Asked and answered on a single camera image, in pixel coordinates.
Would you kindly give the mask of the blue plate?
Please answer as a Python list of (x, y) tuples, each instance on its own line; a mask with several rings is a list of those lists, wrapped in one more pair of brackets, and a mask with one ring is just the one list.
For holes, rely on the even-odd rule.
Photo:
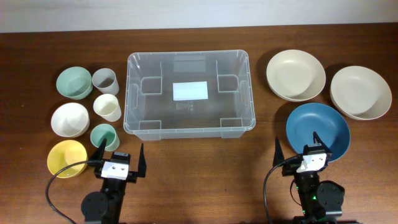
[(313, 133), (317, 133), (331, 150), (332, 162), (346, 154), (351, 142), (346, 120), (337, 110), (321, 103), (306, 103), (294, 109), (285, 130), (291, 147), (298, 154), (313, 142)]

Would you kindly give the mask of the beige plate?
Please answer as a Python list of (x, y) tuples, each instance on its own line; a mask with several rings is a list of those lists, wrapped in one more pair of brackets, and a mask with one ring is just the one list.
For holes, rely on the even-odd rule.
[(378, 119), (392, 105), (392, 92), (385, 79), (361, 66), (349, 66), (336, 72), (330, 96), (340, 112), (357, 120)]
[(292, 102), (316, 97), (326, 84), (323, 65), (302, 50), (284, 50), (275, 54), (267, 65), (266, 78), (278, 97)]

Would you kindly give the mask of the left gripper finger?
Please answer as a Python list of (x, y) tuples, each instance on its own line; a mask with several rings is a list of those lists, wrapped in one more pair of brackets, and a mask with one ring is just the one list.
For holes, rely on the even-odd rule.
[(101, 142), (100, 146), (97, 148), (97, 150), (90, 157), (90, 161), (101, 161), (102, 160), (103, 154), (105, 152), (106, 142), (107, 142), (107, 139), (103, 139), (103, 141)]
[(140, 154), (139, 154), (139, 162), (138, 162), (138, 170), (137, 170), (137, 177), (144, 178), (146, 176), (146, 159), (144, 155), (144, 144), (141, 144)]

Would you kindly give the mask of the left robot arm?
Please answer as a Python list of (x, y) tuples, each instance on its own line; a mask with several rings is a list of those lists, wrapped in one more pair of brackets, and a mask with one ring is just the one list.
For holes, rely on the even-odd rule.
[(135, 184), (146, 176), (144, 146), (140, 148), (138, 170), (129, 170), (131, 155), (113, 152), (110, 159), (103, 157), (106, 147), (104, 139), (89, 161), (97, 179), (103, 181), (101, 189), (88, 194), (81, 203), (85, 223), (118, 223), (128, 183)]

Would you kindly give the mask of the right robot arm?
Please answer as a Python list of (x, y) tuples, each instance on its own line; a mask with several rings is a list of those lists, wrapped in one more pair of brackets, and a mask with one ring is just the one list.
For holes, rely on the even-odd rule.
[(342, 216), (345, 189), (337, 183), (320, 181), (318, 173), (327, 168), (332, 151), (313, 133), (313, 144), (303, 147), (303, 153), (285, 159), (280, 142), (275, 140), (273, 166), (282, 168), (284, 177), (292, 176), (296, 184), (303, 216), (294, 223), (336, 223)]

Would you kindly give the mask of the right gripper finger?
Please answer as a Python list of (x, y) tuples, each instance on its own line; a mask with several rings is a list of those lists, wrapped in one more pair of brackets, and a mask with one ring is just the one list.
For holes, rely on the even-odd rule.
[(326, 154), (331, 154), (331, 150), (329, 147), (320, 139), (319, 135), (316, 131), (313, 132), (313, 142), (315, 144), (319, 144)]
[(278, 164), (281, 164), (284, 161), (285, 161), (285, 158), (284, 158), (284, 154), (282, 152), (280, 141), (279, 141), (279, 138), (276, 137), (275, 138), (275, 152), (274, 152), (272, 166), (276, 167)]

